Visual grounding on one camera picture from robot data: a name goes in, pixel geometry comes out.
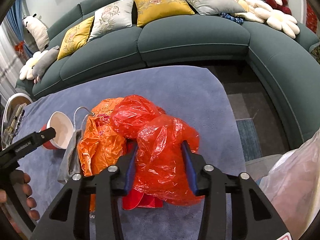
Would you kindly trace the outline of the person's left hand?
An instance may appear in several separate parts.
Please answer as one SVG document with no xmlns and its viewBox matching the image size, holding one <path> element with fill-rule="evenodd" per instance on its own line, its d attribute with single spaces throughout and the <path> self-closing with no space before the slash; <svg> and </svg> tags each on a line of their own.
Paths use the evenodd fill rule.
<svg viewBox="0 0 320 240">
<path fill-rule="evenodd" d="M 24 183 L 22 184 L 22 190 L 26 195 L 26 204 L 29 207 L 29 217 L 34 219 L 34 220 L 39 220 L 40 219 L 40 214 L 37 210 L 35 210 L 35 207 L 37 207 L 37 203 L 31 195 L 33 194 L 32 189 L 29 185 L 29 182 L 31 181 L 30 176 L 27 173 L 23 173 L 23 181 Z"/>
</svg>

